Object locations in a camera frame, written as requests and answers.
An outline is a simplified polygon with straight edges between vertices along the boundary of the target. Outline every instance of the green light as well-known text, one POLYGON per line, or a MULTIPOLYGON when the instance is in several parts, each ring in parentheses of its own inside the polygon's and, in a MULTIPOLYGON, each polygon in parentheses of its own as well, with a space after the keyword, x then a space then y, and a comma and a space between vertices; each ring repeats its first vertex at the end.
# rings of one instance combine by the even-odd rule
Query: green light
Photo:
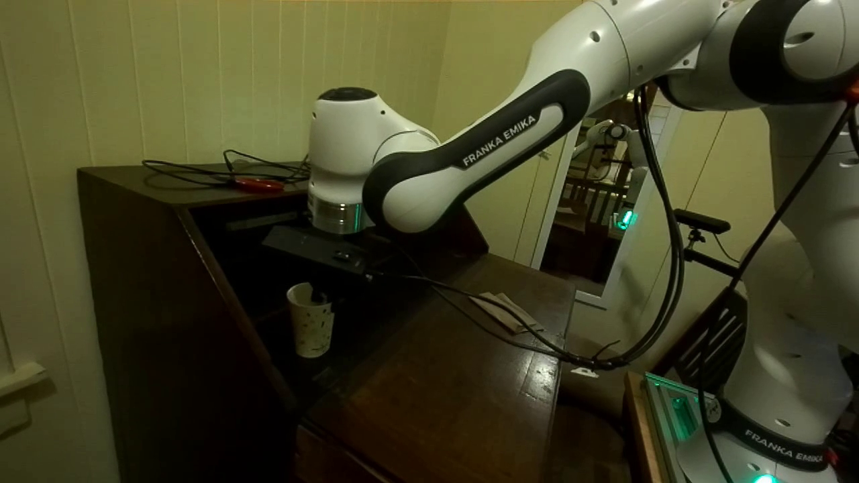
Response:
POLYGON ((670 398, 670 429, 677 444, 687 444, 698 433, 698 420, 687 398, 670 398))
POLYGON ((750 483, 777 483, 777 479, 771 475, 771 472, 763 472, 763 475, 757 475, 750 483))
POLYGON ((634 213, 634 209, 622 209, 622 213, 616 213, 615 218, 616 218, 616 221, 615 221, 615 229, 616 229, 616 232, 628 232, 628 229, 634 229, 634 226, 635 226, 639 213, 634 213))

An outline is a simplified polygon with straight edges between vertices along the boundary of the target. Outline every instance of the wooden cabinet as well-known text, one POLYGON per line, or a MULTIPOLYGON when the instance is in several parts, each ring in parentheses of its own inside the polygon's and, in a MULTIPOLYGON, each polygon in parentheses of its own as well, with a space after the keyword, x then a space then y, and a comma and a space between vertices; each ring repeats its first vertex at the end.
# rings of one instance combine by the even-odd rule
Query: wooden cabinet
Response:
POLYGON ((188 190, 137 167, 83 169, 77 186, 125 483, 541 479, 555 358, 493 342, 508 332, 466 297, 402 273, 508 293, 553 342, 573 289, 486 256, 469 218, 346 240, 373 261, 357 276, 263 245, 302 229, 302 193, 188 190), (281 297, 302 279, 337 311, 313 362, 293 354, 281 297))

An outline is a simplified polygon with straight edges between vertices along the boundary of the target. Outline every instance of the black cable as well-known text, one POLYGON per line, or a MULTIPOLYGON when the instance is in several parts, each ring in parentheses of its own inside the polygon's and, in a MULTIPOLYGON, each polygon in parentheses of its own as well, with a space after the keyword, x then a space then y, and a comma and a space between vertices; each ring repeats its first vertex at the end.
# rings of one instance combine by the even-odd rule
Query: black cable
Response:
POLYGON ((714 429, 709 428, 709 420, 705 420, 705 402, 702 402, 705 395, 702 395, 699 381, 694 381, 694 393, 698 393, 698 414, 699 414, 699 428, 702 428, 705 445, 709 445, 710 457, 717 458, 717 468, 718 468, 725 483, 733 483, 729 472, 726 472, 726 464, 722 458, 722 452, 717 445, 714 429))
POLYGON ((611 350, 611 346, 616 346, 620 342, 615 339, 615 342, 608 342, 608 344, 601 344, 592 354, 589 354, 589 359, 597 359, 607 350, 611 350))
POLYGON ((466 323, 473 323, 481 332, 508 344, 508 346, 516 346, 516 350, 524 350, 524 351, 536 351, 536 354, 544 354, 544 358, 555 358, 555 351, 548 351, 548 350, 540 350, 540 346, 529 346, 529 344, 521 344, 521 342, 510 342, 493 331, 489 331, 486 326, 481 326, 477 316, 473 316, 469 311, 465 311, 458 303, 453 303, 448 296, 443 296, 436 288, 432 289, 439 301, 444 301, 453 311, 458 311, 466 323))
POLYGON ((851 114, 851 119, 848 119, 848 132, 851 132, 851 143, 852 143, 852 151, 855 151, 855 155, 859 155, 859 127, 855 127, 859 122, 855 122, 855 104, 852 104, 852 114, 851 114))
POLYGON ((658 163, 654 144, 652 144, 652 135, 648 135, 648 124, 647 124, 647 114, 643 114, 643 89, 635 89, 634 107, 635 107, 635 124, 639 124, 639 138, 642 138, 642 149, 643 149, 643 162, 647 162, 652 186, 658 189, 663 216, 666 216, 670 265, 667 265, 667 284, 666 284, 659 308, 658 308, 652 326, 647 327, 647 332, 622 354, 616 354, 611 359, 597 359, 601 369, 622 369, 622 365, 634 362, 635 358, 642 358, 666 332, 666 327, 677 311, 682 284, 685 284, 682 233, 679 233, 679 222, 677 222, 677 216, 670 208, 667 186, 666 186, 663 169, 658 163))
POLYGON ((222 169, 173 163, 160 158, 144 158, 142 167, 160 178, 171 178, 195 189, 240 189, 240 181, 246 178, 263 178, 287 186, 309 181, 305 162, 266 162, 234 149, 222 151, 222 169), (236 162, 266 167, 266 173, 258 173, 255 167, 236 167, 236 162))
POLYGON ((768 221, 768 226, 760 232, 760 237, 753 240, 753 245, 749 246, 749 253, 742 256, 740 265, 734 268, 734 273, 729 276, 726 289, 734 289, 734 284, 740 281, 740 276, 746 273, 746 268, 750 265, 753 256, 760 253, 760 246, 771 240, 772 229, 777 226, 777 221, 785 216, 785 209, 793 204, 793 198, 803 193, 803 189, 808 186, 808 181, 814 178, 814 173, 823 163, 827 154, 832 151, 834 140, 839 138, 842 127, 852 119, 852 104, 844 104, 844 110, 839 114, 839 119, 834 122, 832 132, 827 135, 827 140, 822 143, 822 149, 814 154, 811 163, 806 167, 803 178, 793 183, 793 189, 783 195, 783 202, 777 204, 777 209, 772 213, 772 218, 768 221))
POLYGON ((248 163, 269 167, 266 178, 271 178, 271 181, 283 181, 283 183, 309 181, 305 158, 302 162, 269 162, 269 158, 259 158, 259 155, 251 155, 251 154, 244 154, 244 151, 234 151, 234 149, 226 149, 219 155, 222 155, 222 167, 234 178, 239 174, 236 162, 248 162, 248 163))
POLYGON ((142 167, 160 178, 181 181, 199 189, 230 189, 230 174, 219 169, 171 163, 160 158, 144 158, 142 167))
POLYGON ((428 276, 407 276, 407 273, 379 273, 379 276, 389 276, 389 279, 402 279, 402 281, 422 281, 422 284, 428 284, 432 289, 436 293, 453 293, 453 296, 461 296, 461 297, 474 297, 474 301, 482 301, 482 303, 491 303, 497 308, 502 308, 505 315, 510 315, 512 320, 518 320, 518 326, 532 332, 541 346, 548 346, 550 351, 544 350, 534 350, 540 354, 550 354, 550 358, 559 358, 559 359, 567 359, 567 362, 581 362, 587 365, 587 359, 581 358, 571 358, 567 350, 560 350, 559 344, 548 342, 536 327, 532 327, 526 320, 521 320, 521 315, 516 315, 510 307, 493 301, 493 297, 486 297, 486 296, 477 296, 477 293, 466 293, 466 289, 458 289, 453 284, 444 284, 444 281, 436 281, 436 279, 428 279, 428 276))
POLYGON ((726 261, 740 264, 740 261, 734 261, 734 257, 725 250, 725 245, 722 245, 718 237, 714 237, 714 240, 717 240, 718 253, 722 253, 726 261))

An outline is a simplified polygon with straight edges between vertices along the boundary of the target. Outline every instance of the white cup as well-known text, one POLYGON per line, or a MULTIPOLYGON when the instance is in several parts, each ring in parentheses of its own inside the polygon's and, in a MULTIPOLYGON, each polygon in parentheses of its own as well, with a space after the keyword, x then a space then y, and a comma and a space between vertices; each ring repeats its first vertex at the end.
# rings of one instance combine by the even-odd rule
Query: white cup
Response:
POLYGON ((317 359, 329 350, 332 308, 313 301, 313 284, 301 281, 287 289, 294 354, 317 359))

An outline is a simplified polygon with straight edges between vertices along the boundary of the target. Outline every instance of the wall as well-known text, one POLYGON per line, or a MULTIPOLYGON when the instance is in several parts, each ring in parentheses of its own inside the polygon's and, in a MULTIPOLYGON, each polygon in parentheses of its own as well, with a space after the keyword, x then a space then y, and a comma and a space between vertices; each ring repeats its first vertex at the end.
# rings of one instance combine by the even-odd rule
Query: wall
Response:
MULTIPOLYGON (((497 107, 521 80, 540 33, 573 6, 573 0, 453 2, 432 130, 451 138, 497 107)), ((560 143, 466 202, 491 253, 532 264, 559 158, 560 143)))
POLYGON ((428 124, 444 28, 444 2, 0 0, 0 320, 10 358, 51 370, 2 480, 116 480, 74 169, 302 158, 337 84, 428 124))

